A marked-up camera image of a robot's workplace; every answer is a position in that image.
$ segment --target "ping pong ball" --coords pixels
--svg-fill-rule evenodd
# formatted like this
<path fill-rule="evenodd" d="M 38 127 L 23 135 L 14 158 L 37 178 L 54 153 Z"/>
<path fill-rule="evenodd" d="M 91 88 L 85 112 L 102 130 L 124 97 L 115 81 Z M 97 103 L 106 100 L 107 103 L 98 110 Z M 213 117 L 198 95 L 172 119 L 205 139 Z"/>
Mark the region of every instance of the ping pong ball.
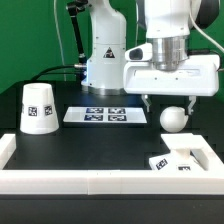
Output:
<path fill-rule="evenodd" d="M 182 107 L 168 107 L 160 116 L 160 124 L 167 132 L 181 131 L 188 121 L 185 110 Z"/>

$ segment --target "warning label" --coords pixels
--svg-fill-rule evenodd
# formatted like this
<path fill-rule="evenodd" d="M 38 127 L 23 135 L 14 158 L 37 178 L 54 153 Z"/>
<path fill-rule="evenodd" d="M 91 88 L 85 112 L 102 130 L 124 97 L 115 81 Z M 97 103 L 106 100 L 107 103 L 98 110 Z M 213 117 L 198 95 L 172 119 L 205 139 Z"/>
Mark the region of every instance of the warning label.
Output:
<path fill-rule="evenodd" d="M 104 58 L 115 58 L 114 53 L 113 53 L 113 51 L 111 50 L 110 47 L 107 50 L 106 54 L 104 55 Z"/>

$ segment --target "paper cup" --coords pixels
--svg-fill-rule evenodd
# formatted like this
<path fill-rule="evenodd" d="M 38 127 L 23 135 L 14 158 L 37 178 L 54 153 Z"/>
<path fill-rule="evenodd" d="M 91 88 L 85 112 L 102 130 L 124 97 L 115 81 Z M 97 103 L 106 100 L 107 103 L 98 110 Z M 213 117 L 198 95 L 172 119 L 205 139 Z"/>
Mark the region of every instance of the paper cup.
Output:
<path fill-rule="evenodd" d="M 58 129 L 52 86 L 32 83 L 23 86 L 20 130 L 27 134 L 47 134 Z"/>

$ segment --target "white cup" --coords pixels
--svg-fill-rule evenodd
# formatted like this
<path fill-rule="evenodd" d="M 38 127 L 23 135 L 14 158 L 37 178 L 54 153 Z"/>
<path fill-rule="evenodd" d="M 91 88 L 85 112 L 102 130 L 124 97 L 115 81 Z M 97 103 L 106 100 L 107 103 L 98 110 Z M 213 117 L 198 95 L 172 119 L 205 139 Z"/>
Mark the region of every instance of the white cup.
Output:
<path fill-rule="evenodd" d="M 20 130 L 27 134 L 47 134 L 59 128 L 52 86 L 31 83 L 23 86 Z"/>
<path fill-rule="evenodd" d="M 168 107 L 160 116 L 161 126 L 168 132 L 181 131 L 188 121 L 185 110 L 182 107 Z"/>

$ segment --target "black table surface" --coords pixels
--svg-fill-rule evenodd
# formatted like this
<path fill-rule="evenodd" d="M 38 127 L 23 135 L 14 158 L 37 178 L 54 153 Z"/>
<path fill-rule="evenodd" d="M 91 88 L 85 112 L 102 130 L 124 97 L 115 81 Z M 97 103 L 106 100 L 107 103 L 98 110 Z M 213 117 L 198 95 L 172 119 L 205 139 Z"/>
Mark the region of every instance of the black table surface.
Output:
<path fill-rule="evenodd" d="M 149 170 L 150 157 L 168 152 L 160 137 L 166 133 L 159 123 L 161 112 L 168 106 L 186 108 L 189 104 L 187 97 L 152 96 L 151 111 L 147 113 L 139 95 L 99 96 L 81 91 L 79 83 L 49 82 L 60 128 L 35 136 L 19 130 L 22 88 L 27 83 L 15 83 L 0 94 L 0 137 L 16 133 L 17 143 L 4 168 L 7 170 Z M 147 124 L 68 124 L 63 118 L 69 106 L 142 107 Z M 198 97 L 181 133 L 202 135 L 224 160 L 223 125 L 224 103 L 215 97 Z M 223 223 L 224 197 L 216 195 L 1 195 L 0 199 L 5 223 L 24 223 L 33 217 L 33 223 Z"/>

